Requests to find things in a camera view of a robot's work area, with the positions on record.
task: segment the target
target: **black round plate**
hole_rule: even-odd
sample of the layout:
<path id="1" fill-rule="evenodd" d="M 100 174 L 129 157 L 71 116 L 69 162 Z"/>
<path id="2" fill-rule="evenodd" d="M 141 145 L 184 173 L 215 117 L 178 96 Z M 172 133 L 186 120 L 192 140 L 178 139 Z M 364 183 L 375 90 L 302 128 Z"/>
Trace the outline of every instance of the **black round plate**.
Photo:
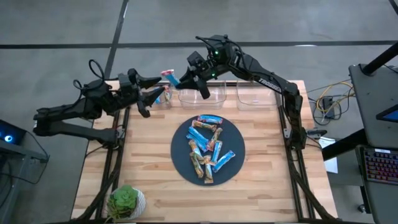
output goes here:
<path id="1" fill-rule="evenodd" d="M 213 172 L 213 180 L 212 184 L 205 184 L 205 175 L 203 178 L 199 179 L 195 169 L 193 168 L 192 161 L 190 159 L 189 154 L 192 152 L 191 147 L 188 144 L 187 134 L 188 128 L 192 125 L 192 121 L 197 119 L 195 116 L 193 118 L 188 119 L 186 122 L 181 124 L 181 126 L 176 130 L 171 144 L 171 156 L 173 160 L 173 164 L 180 173 L 180 175 L 186 179 L 187 181 L 202 185 L 202 186 L 214 186 L 218 184 L 222 184 L 227 180 L 234 177 L 239 170 L 242 168 L 244 161 L 244 141 L 242 134 L 239 132 L 237 127 L 228 121 L 225 118 L 223 119 L 222 124 L 217 124 L 217 127 L 221 127 L 223 131 L 221 132 L 218 140 L 223 142 L 223 146 L 221 147 L 220 155 L 218 159 L 220 159 L 223 155 L 225 155 L 229 150 L 232 150 L 235 153 L 235 156 L 231 158 L 217 173 Z M 205 128 L 196 128 L 195 129 L 202 134 L 205 138 L 211 139 L 213 137 L 213 132 L 209 129 Z M 201 151 L 202 155 L 213 155 L 213 152 Z"/>

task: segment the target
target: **wooden tabletop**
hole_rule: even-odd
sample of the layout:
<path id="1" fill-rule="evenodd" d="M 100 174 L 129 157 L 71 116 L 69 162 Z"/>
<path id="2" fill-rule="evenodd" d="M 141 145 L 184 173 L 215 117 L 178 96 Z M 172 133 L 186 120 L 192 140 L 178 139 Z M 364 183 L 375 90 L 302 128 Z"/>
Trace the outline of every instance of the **wooden tabletop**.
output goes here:
<path id="1" fill-rule="evenodd" d="M 304 98 L 303 126 L 313 128 L 304 82 L 294 82 Z M 115 82 L 110 84 L 115 88 L 118 86 Z M 239 99 L 252 99 L 257 93 L 268 94 L 270 99 L 274 97 L 267 88 L 260 87 L 250 91 L 242 89 Z M 237 108 L 236 87 L 227 87 L 226 94 L 223 107 L 218 110 L 186 110 L 181 106 L 177 91 L 173 92 L 172 107 L 169 110 L 154 108 L 150 118 L 143 118 L 137 108 L 132 107 L 119 186 L 130 184 L 143 191 L 146 197 L 145 212 L 135 222 L 297 221 L 276 105 L 242 111 Z M 240 130 L 245 142 L 242 169 L 231 180 L 214 187 L 186 181 L 175 170 L 170 157 L 175 130 L 198 114 L 216 114 L 230 120 Z M 112 121 L 112 117 L 103 116 L 95 121 L 94 128 L 110 128 Z M 98 146 L 97 142 L 90 142 L 88 152 Z M 337 217 L 321 151 L 307 146 L 303 156 L 312 192 L 326 210 Z M 86 158 L 72 218 L 81 215 L 98 193 L 105 157 L 106 150 L 100 149 Z M 300 197 L 305 206 L 302 192 Z"/>

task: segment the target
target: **white pot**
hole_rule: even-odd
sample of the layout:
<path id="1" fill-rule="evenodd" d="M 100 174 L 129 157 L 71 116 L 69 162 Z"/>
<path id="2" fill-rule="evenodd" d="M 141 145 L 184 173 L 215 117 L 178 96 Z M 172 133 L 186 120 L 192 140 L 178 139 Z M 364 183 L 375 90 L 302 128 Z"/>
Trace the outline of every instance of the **white pot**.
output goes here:
<path id="1" fill-rule="evenodd" d="M 146 201 L 145 201 L 145 196 L 144 193 L 142 193 L 140 190 L 133 188 L 134 190 L 136 190 L 138 192 L 138 196 L 137 196 L 137 205 L 136 205 L 136 209 L 133 211 L 133 213 L 130 215 L 130 217 L 126 217 L 126 218 L 120 218 L 119 220 L 132 220 L 135 218 L 138 218 L 145 210 L 145 206 L 146 206 Z"/>

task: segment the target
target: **metal bracket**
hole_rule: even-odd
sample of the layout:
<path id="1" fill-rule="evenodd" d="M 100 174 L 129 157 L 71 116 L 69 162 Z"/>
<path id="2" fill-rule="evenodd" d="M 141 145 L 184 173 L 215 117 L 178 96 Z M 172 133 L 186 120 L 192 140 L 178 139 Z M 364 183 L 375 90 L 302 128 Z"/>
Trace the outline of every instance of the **metal bracket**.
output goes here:
<path id="1" fill-rule="evenodd" d="M 291 134 L 292 134 L 292 130 L 290 128 L 284 128 L 284 137 L 286 139 L 290 138 Z"/>
<path id="2" fill-rule="evenodd" d="M 126 136 L 126 129 L 125 128 L 121 128 L 120 130 L 118 130 L 118 139 L 122 139 Z"/>

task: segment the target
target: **rgb keyboard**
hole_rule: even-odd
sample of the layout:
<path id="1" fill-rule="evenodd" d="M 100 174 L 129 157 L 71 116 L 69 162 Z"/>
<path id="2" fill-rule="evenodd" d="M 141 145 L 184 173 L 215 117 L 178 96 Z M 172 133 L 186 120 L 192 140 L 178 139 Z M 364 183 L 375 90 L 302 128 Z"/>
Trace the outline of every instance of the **rgb keyboard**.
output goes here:
<path id="1" fill-rule="evenodd" d="M 398 154 L 363 151 L 366 178 L 398 185 Z"/>

